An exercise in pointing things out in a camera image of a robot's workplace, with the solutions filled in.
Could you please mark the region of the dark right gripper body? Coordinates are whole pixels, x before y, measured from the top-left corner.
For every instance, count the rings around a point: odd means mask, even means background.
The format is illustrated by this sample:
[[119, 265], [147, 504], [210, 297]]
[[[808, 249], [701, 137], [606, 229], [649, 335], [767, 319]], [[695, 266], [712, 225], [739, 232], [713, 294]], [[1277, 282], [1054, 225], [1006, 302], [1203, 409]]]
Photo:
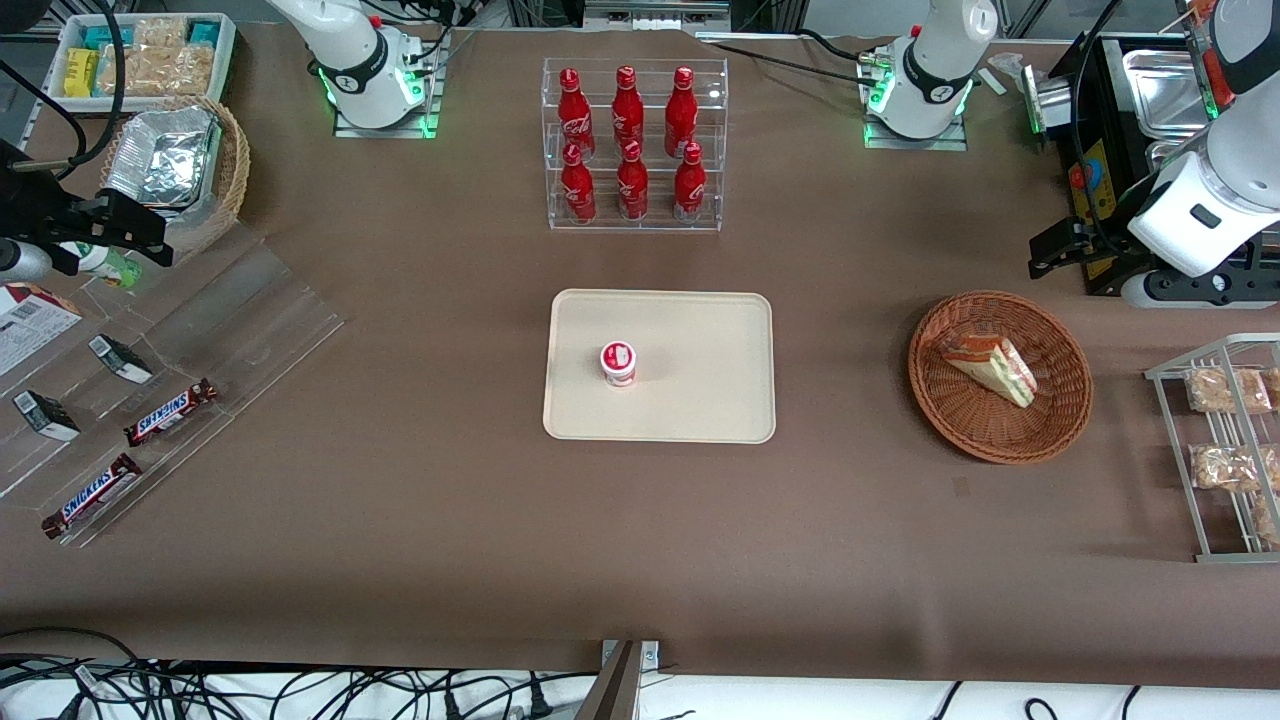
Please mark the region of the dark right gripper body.
[[13, 168], [26, 160], [29, 158], [18, 147], [1, 141], [1, 237], [47, 240], [50, 219], [63, 209], [63, 188], [49, 170]]

